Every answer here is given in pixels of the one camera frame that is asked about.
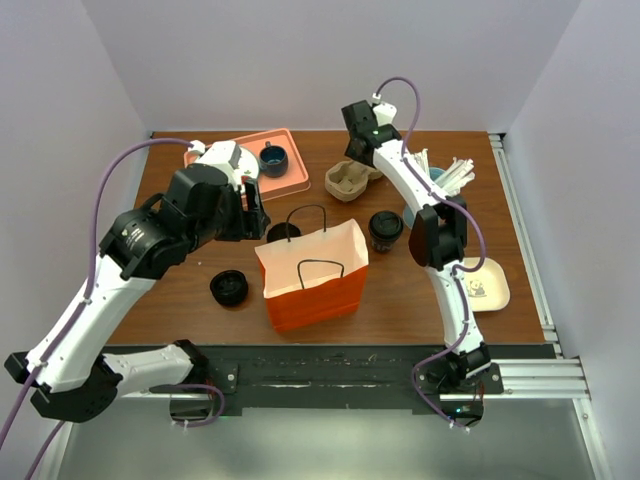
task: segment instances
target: wooden table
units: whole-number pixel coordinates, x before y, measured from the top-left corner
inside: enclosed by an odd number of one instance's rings
[[[163,132],[159,137],[199,139],[205,143],[227,140],[252,132]],[[322,203],[329,225],[355,218],[368,238],[371,215],[383,209],[401,213],[404,201],[388,180],[370,184],[352,203],[343,204],[324,189],[324,174],[344,160],[346,132],[293,132],[311,178],[303,193],[265,202],[272,224],[284,221],[294,207]],[[488,343],[541,343],[544,341],[531,288],[487,134],[483,132],[416,132],[410,148],[429,149],[432,166],[448,167],[452,157],[473,158],[476,179],[463,195],[485,235],[488,253],[505,270],[511,301],[498,312],[477,314]],[[184,149],[155,146],[149,153],[137,204],[165,191],[172,173],[182,166]],[[320,228],[315,209],[296,214],[294,223],[303,233]],[[469,227],[467,256],[477,256],[478,242]],[[262,279],[254,247],[264,241],[211,242],[174,267],[129,312],[110,343],[168,343],[188,338],[194,343],[431,343],[443,341],[442,321],[435,294],[424,271],[408,249],[409,230],[393,250],[380,255],[370,251],[367,284],[355,314],[278,334],[268,320],[262,298]],[[222,270],[244,272],[250,285],[248,299],[237,308],[218,305],[209,291],[211,278]]]

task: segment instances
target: white wall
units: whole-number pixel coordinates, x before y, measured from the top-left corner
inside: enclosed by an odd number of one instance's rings
[[[97,180],[114,154],[146,133],[79,0],[0,0],[0,11],[4,362],[39,342],[77,291]],[[136,168],[117,172],[105,219],[131,203],[123,192]],[[17,392],[2,369],[1,420]],[[52,424],[25,403],[0,454],[1,478],[23,477]]]
[[[617,478],[637,478],[640,3],[583,0],[506,137],[565,353]]]
[[[392,75],[421,129],[506,131],[579,0],[83,0],[147,127],[343,129]],[[398,125],[413,96],[394,87]]]

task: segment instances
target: orange bag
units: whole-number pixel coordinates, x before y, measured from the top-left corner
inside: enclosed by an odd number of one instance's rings
[[[324,207],[309,206],[322,208],[322,230],[256,247],[267,311],[278,332],[355,312],[367,277],[369,253],[358,223],[327,228]]]

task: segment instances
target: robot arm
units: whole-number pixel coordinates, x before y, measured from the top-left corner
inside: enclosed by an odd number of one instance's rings
[[[456,287],[456,279],[464,285],[464,272],[456,265],[461,264],[467,244],[466,218],[439,202],[437,198],[446,198],[447,193],[431,180],[411,155],[407,154],[403,159],[401,135],[391,124],[396,108],[380,102],[375,95],[374,102],[377,105],[361,101],[342,109],[350,136],[345,155],[380,170],[415,216],[409,249],[434,286],[447,347],[456,343],[465,323],[468,324],[467,334],[447,357],[449,380],[457,384],[486,370],[491,363],[471,308],[467,308],[465,319],[465,302],[469,305],[467,291],[463,288],[460,292]],[[449,200],[466,208],[459,195]]]
[[[210,240],[264,236],[270,220],[257,183],[245,182],[243,207],[241,187],[230,166],[237,148],[223,143],[224,148],[210,149],[195,164],[176,171],[166,193],[118,216],[100,242],[91,298],[83,298],[83,286],[38,346],[14,353],[5,362],[18,382],[41,367],[32,403],[43,417],[84,422],[127,393],[185,380],[202,383],[206,378],[206,358],[185,340],[131,355],[100,352],[138,299],[189,253]],[[83,301],[77,322],[42,365],[43,352]]]

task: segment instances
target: gray floor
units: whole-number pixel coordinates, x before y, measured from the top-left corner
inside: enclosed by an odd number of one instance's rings
[[[61,479],[591,479],[571,401],[492,400],[470,435],[404,411],[247,410],[172,427],[166,399],[75,426]]]

